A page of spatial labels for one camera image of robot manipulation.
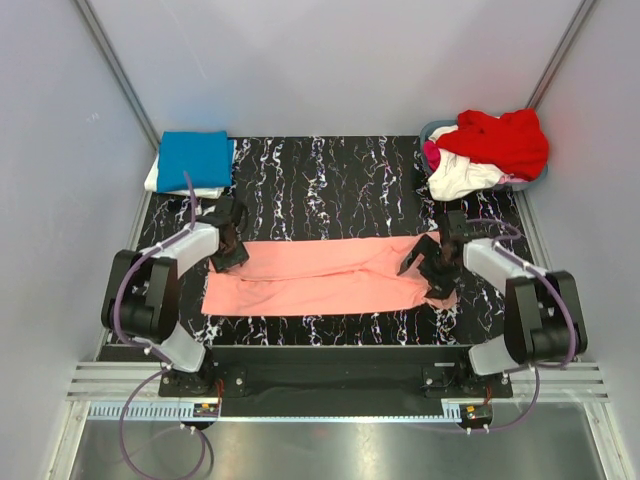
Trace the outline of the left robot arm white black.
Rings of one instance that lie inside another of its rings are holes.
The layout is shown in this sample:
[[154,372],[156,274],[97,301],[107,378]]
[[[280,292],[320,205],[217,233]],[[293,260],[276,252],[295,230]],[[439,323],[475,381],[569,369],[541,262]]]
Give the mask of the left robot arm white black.
[[112,262],[102,325],[123,343],[158,356],[165,378],[196,396],[214,388],[216,372],[211,353],[180,324],[180,279],[203,260],[216,273],[244,265],[249,254],[240,233],[247,222],[246,206],[222,197],[174,236],[141,251],[121,250]]

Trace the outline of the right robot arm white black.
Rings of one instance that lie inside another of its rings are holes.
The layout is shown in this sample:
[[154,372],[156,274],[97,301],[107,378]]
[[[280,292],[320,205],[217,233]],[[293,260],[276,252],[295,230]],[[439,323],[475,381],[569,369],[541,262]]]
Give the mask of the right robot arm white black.
[[454,371],[454,384],[476,396],[490,375],[528,367],[562,369],[588,346],[577,284],[567,271],[550,271],[508,250],[503,243],[522,233],[494,219],[469,219],[457,210],[441,216],[439,239],[419,237],[399,265],[397,274],[416,267],[429,284],[426,297],[445,300],[463,272],[484,279],[504,298],[503,333],[472,346]]

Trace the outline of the salmon pink t shirt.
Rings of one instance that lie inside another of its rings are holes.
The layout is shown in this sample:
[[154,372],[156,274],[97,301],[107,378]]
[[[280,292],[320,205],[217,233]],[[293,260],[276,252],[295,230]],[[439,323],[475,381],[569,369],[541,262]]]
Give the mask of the salmon pink t shirt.
[[201,311],[211,316],[309,316],[384,313],[424,304],[450,309],[457,296],[427,295],[416,266],[400,275],[417,236],[251,241],[249,260],[211,270]]

